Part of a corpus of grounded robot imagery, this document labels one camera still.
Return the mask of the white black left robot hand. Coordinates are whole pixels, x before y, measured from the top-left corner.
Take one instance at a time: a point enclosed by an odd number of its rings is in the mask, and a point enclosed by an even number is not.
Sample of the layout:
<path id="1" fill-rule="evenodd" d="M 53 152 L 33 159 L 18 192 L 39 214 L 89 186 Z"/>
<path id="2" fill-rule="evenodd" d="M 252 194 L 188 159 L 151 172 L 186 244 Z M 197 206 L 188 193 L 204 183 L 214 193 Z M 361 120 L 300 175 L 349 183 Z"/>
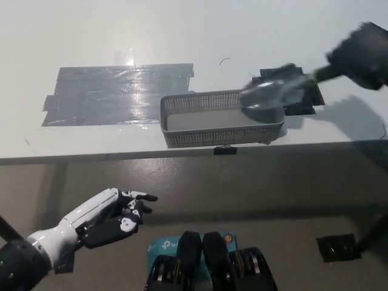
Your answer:
<path id="1" fill-rule="evenodd" d="M 66 214 L 56 226 L 38 230 L 27 241 L 56 270 L 81 248 L 94 249 L 138 232 L 142 215 L 152 209 L 144 202 L 158 198 L 138 191 L 105 189 Z"/>

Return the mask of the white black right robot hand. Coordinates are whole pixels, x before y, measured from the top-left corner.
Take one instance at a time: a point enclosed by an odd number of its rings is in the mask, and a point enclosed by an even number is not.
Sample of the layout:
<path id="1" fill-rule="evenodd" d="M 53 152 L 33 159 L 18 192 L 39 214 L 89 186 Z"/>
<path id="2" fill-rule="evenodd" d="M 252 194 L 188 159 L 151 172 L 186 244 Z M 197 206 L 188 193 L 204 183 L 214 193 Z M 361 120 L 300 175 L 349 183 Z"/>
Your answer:
<path id="1" fill-rule="evenodd" d="M 329 52 L 327 60 L 360 87 L 379 90 L 387 85 L 387 30 L 365 23 Z"/>

